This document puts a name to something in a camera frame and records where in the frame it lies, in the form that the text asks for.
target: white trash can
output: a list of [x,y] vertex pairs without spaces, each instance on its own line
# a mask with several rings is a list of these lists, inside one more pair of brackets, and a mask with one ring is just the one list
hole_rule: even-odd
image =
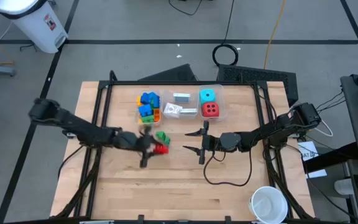
[[0,0],[0,14],[15,23],[43,52],[58,52],[68,38],[47,0]]

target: green block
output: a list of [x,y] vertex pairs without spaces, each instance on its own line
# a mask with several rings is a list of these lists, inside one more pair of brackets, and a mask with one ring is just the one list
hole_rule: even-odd
[[143,123],[153,123],[154,122],[154,115],[142,117]]
[[157,131],[157,133],[155,133],[155,136],[161,141],[164,141],[166,137],[165,132],[163,131]]
[[171,139],[167,136],[164,140],[164,145],[169,146],[170,142],[171,142]]

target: wooden tabletop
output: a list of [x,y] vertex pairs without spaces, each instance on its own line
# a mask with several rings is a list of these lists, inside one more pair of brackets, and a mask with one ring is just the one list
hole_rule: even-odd
[[[91,121],[98,82],[83,82],[75,114]],[[269,95],[277,114],[288,112],[288,103],[282,82],[268,83]],[[122,127],[138,133],[135,123],[136,96],[144,90],[171,90],[197,92],[198,86],[142,86],[114,85],[107,126]],[[210,123],[209,132],[219,137],[221,133],[251,131],[259,127],[255,95],[249,86],[224,86],[224,99],[228,116],[218,123]],[[265,121],[267,114],[265,103]],[[98,121],[103,111],[101,105]],[[92,219],[136,220],[145,215],[147,220],[255,220],[248,209],[250,196],[261,186],[269,185],[266,164],[262,157],[262,141],[252,148],[252,176],[244,187],[210,185],[203,177],[203,166],[198,156],[183,145],[201,147],[201,137],[185,136],[203,125],[200,116],[194,120],[176,120],[162,117],[161,126],[153,131],[165,131],[171,138],[170,152],[153,157],[146,169],[139,168],[137,153],[114,148],[104,148],[98,175]],[[297,147],[295,140],[288,144]],[[78,148],[76,139],[68,140],[65,157]],[[82,150],[62,169],[58,181],[51,215],[60,212],[78,188],[85,150]],[[206,160],[211,156],[206,153]],[[310,194],[303,172],[299,152],[282,149],[282,159],[290,192],[310,215],[314,215]],[[213,182],[244,183],[249,175],[249,153],[227,154],[223,162],[212,160],[207,176]],[[81,213],[85,214],[85,205]]]

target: gray floor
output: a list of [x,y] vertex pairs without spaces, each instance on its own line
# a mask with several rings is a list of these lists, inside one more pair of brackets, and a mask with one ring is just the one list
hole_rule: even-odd
[[[62,24],[74,0],[57,0],[55,7]],[[196,0],[174,3],[192,11]],[[347,0],[358,24],[358,0]],[[236,1],[228,39],[269,39],[280,10],[280,1]],[[193,17],[172,9],[167,0],[80,0],[69,30],[70,39],[222,39],[231,2],[204,1]],[[0,35],[9,21],[0,15]],[[26,40],[15,26],[6,40]],[[357,40],[340,1],[288,0],[276,39]],[[19,51],[19,44],[4,44],[16,61],[17,76],[0,76],[0,204],[29,127],[27,113],[40,95],[53,55],[32,48]],[[211,52],[216,44],[122,44],[65,45],[58,62],[48,98],[74,110],[81,82],[107,79],[113,69],[119,80],[137,80],[189,63],[200,80],[215,80],[218,69]],[[266,45],[234,44],[238,65],[262,68]],[[6,61],[0,53],[0,61]],[[222,49],[218,60],[228,63],[230,52]],[[355,45],[272,45],[268,69],[295,72],[300,102],[316,105],[341,91],[339,78],[358,73],[358,44]],[[328,138],[313,131],[310,136],[339,147],[354,140],[346,105],[324,111],[322,118],[334,131]],[[67,140],[54,128],[38,127],[14,193],[6,222],[47,218],[57,184],[57,170]],[[340,206],[343,198],[333,190],[334,180],[343,176],[342,167],[328,169],[328,177],[313,180]],[[348,218],[310,187],[316,216],[323,220]]]

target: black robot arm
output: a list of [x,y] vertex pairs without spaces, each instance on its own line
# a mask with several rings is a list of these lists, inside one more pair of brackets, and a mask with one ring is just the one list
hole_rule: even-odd
[[157,155],[149,150],[151,145],[161,144],[150,135],[151,127],[146,127],[139,138],[135,133],[122,131],[122,128],[98,127],[61,108],[53,100],[35,99],[29,116],[35,124],[60,127],[64,134],[74,134],[80,144],[84,146],[115,147],[141,152],[140,167],[142,168],[147,166],[147,160],[150,157]]
[[288,113],[281,114],[277,118],[260,128],[253,131],[241,131],[234,133],[222,133],[220,138],[208,134],[209,123],[204,121],[204,128],[187,136],[202,136],[201,149],[183,146],[197,153],[200,156],[199,163],[205,162],[205,151],[221,152],[248,152],[258,141],[268,139],[273,147],[280,147],[287,143],[289,135],[293,133],[305,133],[307,130],[317,127],[321,118],[312,104],[303,103],[296,105],[291,111],[293,116],[290,118]]

